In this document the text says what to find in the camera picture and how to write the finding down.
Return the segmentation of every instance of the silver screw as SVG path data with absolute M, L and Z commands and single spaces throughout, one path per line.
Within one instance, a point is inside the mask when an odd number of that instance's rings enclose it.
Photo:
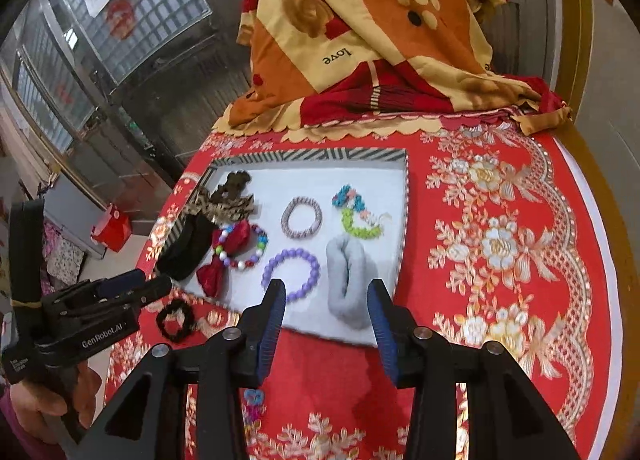
M 504 346 L 502 346 L 498 341 L 489 341 L 486 344 L 486 349 L 490 354 L 500 355 L 504 351 Z
M 433 336 L 433 332 L 426 326 L 417 326 L 416 328 L 414 328 L 414 335 L 420 340 L 425 340 L 431 339 L 431 337 Z
M 167 353 L 169 353 L 169 347 L 165 344 L 156 345 L 151 348 L 151 355 L 155 358 L 164 357 Z
M 237 326 L 232 326 L 231 328 L 225 328 L 222 331 L 222 338 L 225 341 L 235 341 L 242 335 L 242 330 Z

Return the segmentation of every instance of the gray plush hair tie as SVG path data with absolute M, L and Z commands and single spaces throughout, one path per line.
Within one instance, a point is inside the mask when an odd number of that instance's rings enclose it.
M 329 312 L 353 329 L 369 327 L 367 286 L 376 270 L 362 244 L 349 234 L 334 237 L 326 246 L 326 267 Z

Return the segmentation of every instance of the black dot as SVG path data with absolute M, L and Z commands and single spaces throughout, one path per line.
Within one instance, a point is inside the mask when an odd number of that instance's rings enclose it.
M 409 18 L 409 21 L 411 21 L 412 25 L 420 26 L 422 24 L 422 19 L 420 19 L 420 16 L 413 10 L 411 10 L 406 16 Z

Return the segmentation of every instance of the gray beaded bracelet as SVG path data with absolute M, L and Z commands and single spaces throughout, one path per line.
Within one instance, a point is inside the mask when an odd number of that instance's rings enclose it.
M 316 219 L 308 229 L 305 229 L 304 231 L 292 231 L 289 227 L 289 217 L 291 216 L 293 209 L 301 204 L 309 205 L 309 207 L 312 207 L 314 213 L 316 214 Z M 303 237 L 313 236 L 318 231 L 321 224 L 322 211 L 320 210 L 320 205 L 313 198 L 306 198 L 304 196 L 296 196 L 295 198 L 293 198 L 293 200 L 289 202 L 289 205 L 287 205 L 287 208 L 284 209 L 284 213 L 282 214 L 282 218 L 280 219 L 282 232 L 291 239 L 302 239 Z

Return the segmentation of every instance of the human hand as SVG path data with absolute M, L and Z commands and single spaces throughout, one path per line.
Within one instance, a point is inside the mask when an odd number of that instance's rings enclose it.
M 86 361 L 78 364 L 78 383 L 73 393 L 73 404 L 80 424 L 88 428 L 94 420 L 95 394 L 100 389 L 100 375 L 89 368 Z M 65 400 L 40 384 L 23 380 L 11 386 L 11 403 L 20 426 L 47 444 L 58 442 L 42 414 L 62 416 L 66 413 Z

